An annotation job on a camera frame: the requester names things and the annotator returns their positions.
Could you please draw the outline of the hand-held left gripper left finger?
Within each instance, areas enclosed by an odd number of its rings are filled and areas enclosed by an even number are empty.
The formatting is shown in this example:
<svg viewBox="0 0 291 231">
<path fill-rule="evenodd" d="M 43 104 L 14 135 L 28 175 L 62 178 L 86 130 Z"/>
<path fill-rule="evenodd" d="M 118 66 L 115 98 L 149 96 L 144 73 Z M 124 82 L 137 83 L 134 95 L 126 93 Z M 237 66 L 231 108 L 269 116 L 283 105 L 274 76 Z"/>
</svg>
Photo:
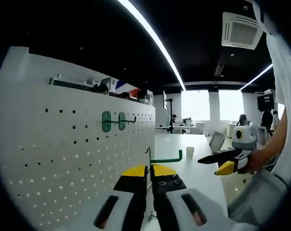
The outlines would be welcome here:
<svg viewBox="0 0 291 231">
<path fill-rule="evenodd" d="M 139 231 L 146 211 L 147 166 L 125 170 L 96 208 L 93 221 L 99 231 Z"/>
</svg>

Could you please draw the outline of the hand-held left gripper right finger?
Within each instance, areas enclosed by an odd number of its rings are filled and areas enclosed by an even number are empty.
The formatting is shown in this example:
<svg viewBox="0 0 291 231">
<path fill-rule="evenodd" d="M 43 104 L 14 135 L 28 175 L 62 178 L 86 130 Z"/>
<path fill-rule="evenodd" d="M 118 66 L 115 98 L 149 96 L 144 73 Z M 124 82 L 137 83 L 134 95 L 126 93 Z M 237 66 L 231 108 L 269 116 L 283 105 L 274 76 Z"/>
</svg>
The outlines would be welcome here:
<svg viewBox="0 0 291 231">
<path fill-rule="evenodd" d="M 230 231 L 232 221 L 211 198 L 184 181 L 170 167 L 151 165 L 154 210 L 162 231 Z"/>
</svg>

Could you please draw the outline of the person's right hand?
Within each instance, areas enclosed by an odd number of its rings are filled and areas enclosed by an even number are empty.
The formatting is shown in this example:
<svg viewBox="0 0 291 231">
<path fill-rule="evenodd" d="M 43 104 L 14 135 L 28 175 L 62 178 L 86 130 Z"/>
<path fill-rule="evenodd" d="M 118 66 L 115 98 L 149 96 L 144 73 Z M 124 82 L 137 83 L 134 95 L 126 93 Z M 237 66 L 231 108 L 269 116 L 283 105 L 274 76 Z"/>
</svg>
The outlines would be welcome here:
<svg viewBox="0 0 291 231">
<path fill-rule="evenodd" d="M 260 170 L 268 162 L 269 158 L 265 149 L 253 150 L 248 159 L 245 171 L 251 173 Z"/>
</svg>

